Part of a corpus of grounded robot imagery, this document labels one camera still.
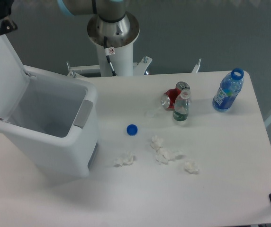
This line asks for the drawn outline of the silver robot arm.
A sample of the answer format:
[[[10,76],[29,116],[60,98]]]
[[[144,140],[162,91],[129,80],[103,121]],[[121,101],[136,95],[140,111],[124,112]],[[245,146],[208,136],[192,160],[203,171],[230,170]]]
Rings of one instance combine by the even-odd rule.
[[[0,0],[0,36],[18,29],[10,19],[12,0]],[[68,16],[93,15],[87,25],[88,36],[103,47],[124,47],[140,33],[138,20],[127,12],[125,0],[59,0],[60,10]]]

